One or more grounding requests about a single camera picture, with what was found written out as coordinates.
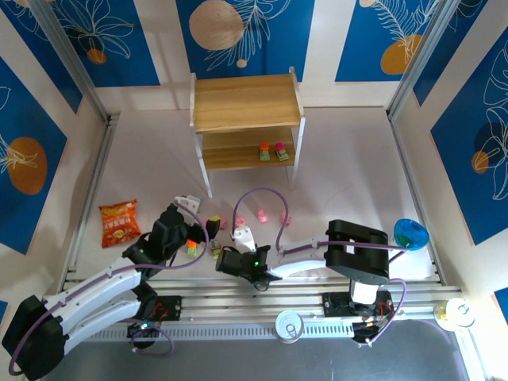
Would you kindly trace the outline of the orange snack bag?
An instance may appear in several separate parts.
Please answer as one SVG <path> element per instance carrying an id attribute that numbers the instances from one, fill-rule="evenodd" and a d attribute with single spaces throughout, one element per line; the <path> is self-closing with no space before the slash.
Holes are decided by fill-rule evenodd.
<path id="1" fill-rule="evenodd" d="M 131 241 L 141 235 L 136 221 L 136 199 L 98 209 L 102 219 L 102 248 Z"/>

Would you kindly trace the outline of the silver tin can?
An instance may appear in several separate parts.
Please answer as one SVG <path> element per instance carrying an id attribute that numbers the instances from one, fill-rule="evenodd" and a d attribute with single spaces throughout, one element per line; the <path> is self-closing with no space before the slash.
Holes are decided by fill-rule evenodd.
<path id="1" fill-rule="evenodd" d="M 305 330 L 302 317 L 295 311 L 285 310 L 275 319 L 275 333 L 285 344 L 298 341 Z"/>

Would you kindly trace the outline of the blue translucent bowl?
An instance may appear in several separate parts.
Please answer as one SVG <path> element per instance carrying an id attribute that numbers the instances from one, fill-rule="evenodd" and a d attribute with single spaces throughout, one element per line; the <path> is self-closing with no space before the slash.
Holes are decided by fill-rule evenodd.
<path id="1" fill-rule="evenodd" d="M 429 233 L 414 220 L 399 219 L 394 225 L 394 242 L 409 251 L 417 251 L 429 243 Z"/>

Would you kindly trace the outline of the white yellow drink can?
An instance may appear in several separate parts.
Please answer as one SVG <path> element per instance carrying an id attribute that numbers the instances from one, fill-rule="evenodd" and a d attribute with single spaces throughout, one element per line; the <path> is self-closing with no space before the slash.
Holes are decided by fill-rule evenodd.
<path id="1" fill-rule="evenodd" d="M 475 316 L 468 302 L 463 298 L 451 298 L 435 306 L 433 315 L 436 323 L 449 332 L 470 329 Z"/>

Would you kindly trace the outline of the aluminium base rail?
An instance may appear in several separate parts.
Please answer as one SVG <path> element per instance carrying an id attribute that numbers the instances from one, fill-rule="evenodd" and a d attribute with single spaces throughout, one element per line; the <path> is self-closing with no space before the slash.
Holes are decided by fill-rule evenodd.
<path id="1" fill-rule="evenodd" d="M 174 341 L 273 339 L 275 319 L 286 310 L 304 321 L 303 337 L 351 337 L 361 317 L 327 317 L 326 293 L 348 291 L 344 278 L 293 278 L 274 282 L 267 291 L 238 279 L 157 279 L 160 296 L 179 296 L 180 319 L 164 330 Z"/>

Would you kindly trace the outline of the aluminium side rail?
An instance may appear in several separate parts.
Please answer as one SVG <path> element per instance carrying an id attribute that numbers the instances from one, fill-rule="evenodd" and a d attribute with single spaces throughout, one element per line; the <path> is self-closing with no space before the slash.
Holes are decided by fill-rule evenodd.
<path id="1" fill-rule="evenodd" d="M 387 112 L 387 119 L 391 126 L 391 131 L 393 133 L 394 142 L 398 150 L 398 155 L 401 160 L 402 168 L 406 177 L 406 181 L 410 190 L 410 195 L 414 204 L 414 208 L 416 210 L 416 214 L 418 216 L 419 223 L 423 225 L 429 233 L 429 243 L 427 244 L 429 250 L 429 257 L 431 262 L 435 268 L 435 272 L 439 278 L 439 282 L 442 286 L 447 285 L 447 279 L 442 273 L 442 266 L 439 256 L 437 255 L 436 247 L 433 241 L 433 236 L 431 234 L 430 227 L 427 225 L 425 211 L 421 204 L 421 199 L 418 194 L 418 188 L 416 187 L 416 183 L 414 180 L 412 168 L 410 166 L 409 158 L 406 154 L 406 150 L 404 148 L 404 144 L 402 142 L 402 138 L 400 137 L 400 133 L 398 131 L 398 127 L 396 122 L 394 121 L 394 117 Z"/>
<path id="2" fill-rule="evenodd" d="M 80 246 L 82 244 L 84 234 L 87 229 L 87 224 L 90 219 L 92 206 L 98 188 L 102 179 L 102 174 L 106 166 L 106 162 L 110 153 L 110 148 L 113 143 L 114 135 L 116 133 L 117 124 L 120 114 L 113 114 L 108 116 L 104 132 L 101 135 L 100 145 L 93 155 L 93 166 L 87 177 L 84 188 L 83 200 L 78 204 L 79 213 L 75 221 L 70 226 L 70 232 L 67 234 L 66 242 L 64 245 L 65 256 L 62 262 L 60 277 L 57 282 L 57 289 L 62 287 L 67 278 L 69 269 L 72 269 L 77 262 L 77 255 L 79 254 Z"/>

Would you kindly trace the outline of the wooden shelf with white frame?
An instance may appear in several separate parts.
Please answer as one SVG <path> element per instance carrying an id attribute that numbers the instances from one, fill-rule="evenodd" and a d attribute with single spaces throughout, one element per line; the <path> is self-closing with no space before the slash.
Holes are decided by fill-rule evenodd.
<path id="1" fill-rule="evenodd" d="M 190 130 L 209 196 L 212 171 L 285 167 L 293 188 L 305 123 L 294 68 L 283 75 L 190 79 Z M 262 142 L 270 144 L 269 161 L 260 161 Z M 289 160 L 279 162 L 278 142 Z"/>

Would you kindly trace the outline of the aluminium frame post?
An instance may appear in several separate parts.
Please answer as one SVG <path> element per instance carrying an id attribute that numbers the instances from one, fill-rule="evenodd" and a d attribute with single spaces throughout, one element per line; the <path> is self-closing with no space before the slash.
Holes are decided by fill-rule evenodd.
<path id="1" fill-rule="evenodd" d="M 90 103 L 92 110 L 107 125 L 110 116 L 102 104 L 83 62 L 73 48 L 51 6 L 45 0 L 27 0 L 27 3 L 73 82 L 79 88 L 83 97 Z"/>
<path id="2" fill-rule="evenodd" d="M 454 14 L 460 0 L 440 0 L 437 3 L 436 13 L 424 32 L 417 50 L 408 64 L 406 72 L 389 102 L 386 112 L 389 121 L 392 121 L 403 106 L 407 96 L 411 93 L 414 84 L 428 63 L 437 43 L 442 37 L 447 25 Z"/>

